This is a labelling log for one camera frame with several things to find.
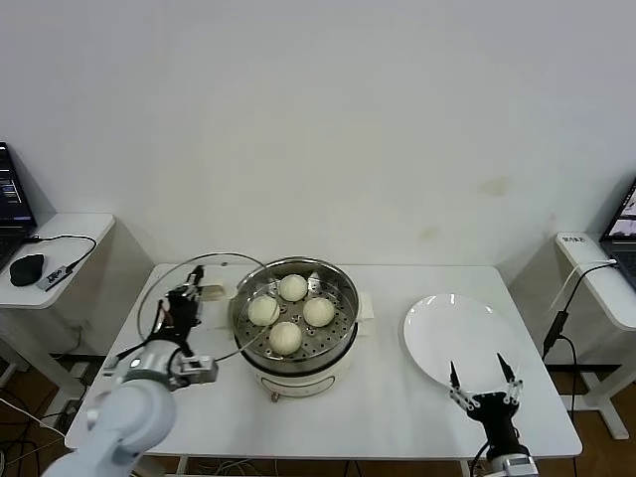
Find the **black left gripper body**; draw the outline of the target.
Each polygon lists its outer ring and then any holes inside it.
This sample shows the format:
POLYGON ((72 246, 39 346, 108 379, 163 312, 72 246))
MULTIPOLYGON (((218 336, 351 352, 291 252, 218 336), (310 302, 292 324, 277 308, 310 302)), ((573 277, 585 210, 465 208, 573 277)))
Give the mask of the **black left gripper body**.
POLYGON ((162 333, 181 349, 190 348, 189 335, 193 328, 201 324, 201 296, 202 290, 194 299, 176 298, 173 296, 173 290, 166 295, 169 308, 165 312, 166 319, 162 324, 162 333))

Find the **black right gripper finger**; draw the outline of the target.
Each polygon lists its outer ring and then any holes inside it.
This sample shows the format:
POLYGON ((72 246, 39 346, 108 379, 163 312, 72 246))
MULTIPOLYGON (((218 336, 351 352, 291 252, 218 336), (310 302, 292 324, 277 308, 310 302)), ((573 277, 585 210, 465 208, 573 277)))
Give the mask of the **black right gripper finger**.
POLYGON ((480 403, 475 398, 461 389, 459 377, 453 362, 450 362, 449 381, 449 395, 461 409, 464 411, 472 411, 480 406, 480 403))
POLYGON ((497 358, 507 383, 507 390, 505 391, 503 402, 505 404, 518 405, 524 383, 521 379, 516 377, 512 367, 500 353, 497 354, 497 358))

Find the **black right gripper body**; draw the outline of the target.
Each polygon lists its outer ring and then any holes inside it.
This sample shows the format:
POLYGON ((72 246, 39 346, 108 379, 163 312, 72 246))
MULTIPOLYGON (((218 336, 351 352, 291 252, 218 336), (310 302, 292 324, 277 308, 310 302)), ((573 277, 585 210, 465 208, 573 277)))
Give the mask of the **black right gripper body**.
POLYGON ((513 425, 513 416, 519 409, 506 393, 495 392, 475 395, 469 417, 482 424, 489 453, 521 453, 522 445, 513 425))

